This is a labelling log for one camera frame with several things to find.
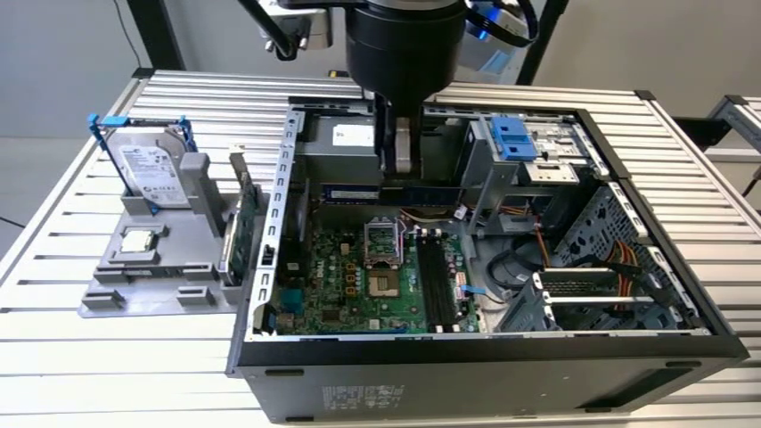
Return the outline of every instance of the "aluminum extrusion table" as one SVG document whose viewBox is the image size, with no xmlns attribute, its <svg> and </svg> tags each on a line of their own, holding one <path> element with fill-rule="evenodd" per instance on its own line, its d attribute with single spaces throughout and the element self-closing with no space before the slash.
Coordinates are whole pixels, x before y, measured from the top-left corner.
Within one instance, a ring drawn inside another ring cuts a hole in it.
<svg viewBox="0 0 761 428">
<path fill-rule="evenodd" d="M 344 79 L 157 71 L 129 81 L 109 113 L 187 115 L 223 192 L 237 190 L 231 143 L 247 146 L 248 167 L 267 190 L 289 95 L 360 98 L 361 91 Z M 455 84 L 433 98 L 591 112 L 752 357 L 629 415 L 413 424 L 761 426 L 761 220 L 658 103 L 632 91 L 475 84 Z M 224 375 L 235 315 L 77 317 L 123 210 L 121 190 L 91 139 L 0 262 L 0 425 L 268 424 L 245 382 Z M 364 424 L 376 425 L 409 423 Z"/>
</svg>

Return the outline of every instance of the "hard drive label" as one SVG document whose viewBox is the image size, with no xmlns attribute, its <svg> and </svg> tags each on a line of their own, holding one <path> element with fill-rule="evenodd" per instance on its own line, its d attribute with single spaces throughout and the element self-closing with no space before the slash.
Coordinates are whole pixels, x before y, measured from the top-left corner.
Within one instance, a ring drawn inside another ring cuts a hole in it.
<svg viewBox="0 0 761 428">
<path fill-rule="evenodd" d="M 141 145 L 121 145 L 119 151 L 141 196 L 161 208 L 187 207 L 188 198 L 169 153 Z"/>
</svg>

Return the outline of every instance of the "white sticker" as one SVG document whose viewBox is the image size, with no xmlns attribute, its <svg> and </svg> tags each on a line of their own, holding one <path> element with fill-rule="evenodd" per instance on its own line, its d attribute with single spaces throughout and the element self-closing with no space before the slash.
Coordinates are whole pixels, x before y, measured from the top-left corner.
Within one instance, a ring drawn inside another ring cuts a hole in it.
<svg viewBox="0 0 761 428">
<path fill-rule="evenodd" d="M 332 199 L 379 199 L 379 192 L 356 192 L 352 190 L 332 190 Z"/>
<path fill-rule="evenodd" d="M 124 275 L 129 276 L 153 276 L 149 270 L 125 270 Z"/>
<path fill-rule="evenodd" d="M 404 385 L 324 386 L 323 404 L 328 411 L 397 408 Z"/>
<path fill-rule="evenodd" d="M 468 207 L 465 205 L 460 205 L 460 208 L 457 208 L 457 211 L 455 211 L 455 218 L 461 220 L 465 218 L 465 214 L 468 214 Z"/>
<path fill-rule="evenodd" d="M 333 145 L 372 147 L 375 127 L 372 125 L 336 125 L 333 127 Z"/>
<path fill-rule="evenodd" d="M 123 145 L 119 151 L 140 194 L 161 208 L 187 207 L 188 198 L 169 153 L 160 147 Z"/>
</svg>

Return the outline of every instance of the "white wall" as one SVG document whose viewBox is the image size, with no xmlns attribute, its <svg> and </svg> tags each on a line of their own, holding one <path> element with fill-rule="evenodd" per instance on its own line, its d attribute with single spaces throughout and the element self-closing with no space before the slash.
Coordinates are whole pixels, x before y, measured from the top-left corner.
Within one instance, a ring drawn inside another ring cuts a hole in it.
<svg viewBox="0 0 761 428">
<path fill-rule="evenodd" d="M 188 70 L 325 77 L 347 69 L 344 12 L 333 14 L 333 46 L 281 62 L 264 50 L 259 26 L 236 0 L 165 0 Z"/>
<path fill-rule="evenodd" d="M 111 0 L 0 0 L 0 136 L 87 136 L 88 113 L 105 113 L 136 67 Z"/>
<path fill-rule="evenodd" d="M 536 85 L 649 89 L 674 115 L 761 94 L 761 1 L 572 0 Z"/>
</svg>

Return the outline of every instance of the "orange wire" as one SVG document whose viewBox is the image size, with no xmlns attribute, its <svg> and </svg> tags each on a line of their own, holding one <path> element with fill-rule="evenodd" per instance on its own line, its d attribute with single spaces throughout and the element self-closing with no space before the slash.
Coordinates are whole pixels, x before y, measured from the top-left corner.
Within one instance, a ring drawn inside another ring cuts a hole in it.
<svg viewBox="0 0 761 428">
<path fill-rule="evenodd" d="M 637 261 L 637 255 L 634 253 L 634 250 L 632 249 L 632 247 L 629 245 L 624 245 L 627 247 L 627 250 L 629 251 L 629 260 L 634 263 L 634 266 L 640 266 L 640 263 Z M 629 283 L 627 285 L 627 290 L 625 290 L 625 295 L 630 296 L 632 295 L 632 280 L 629 280 Z"/>
<path fill-rule="evenodd" d="M 540 220 L 541 218 L 536 216 L 536 240 L 539 241 L 539 248 L 543 251 L 543 264 L 545 265 L 545 268 L 549 268 L 549 255 L 547 254 L 545 240 L 543 239 L 543 233 L 539 230 Z"/>
<path fill-rule="evenodd" d="M 619 257 L 619 262 L 624 263 L 627 260 L 627 251 L 624 250 L 624 244 L 619 240 L 616 240 L 616 248 L 621 252 L 621 256 Z M 624 275 L 619 274 L 619 297 L 624 296 L 625 287 L 627 287 L 627 280 L 624 279 Z M 623 305 L 616 305 L 615 308 L 616 310 L 621 310 Z"/>
</svg>

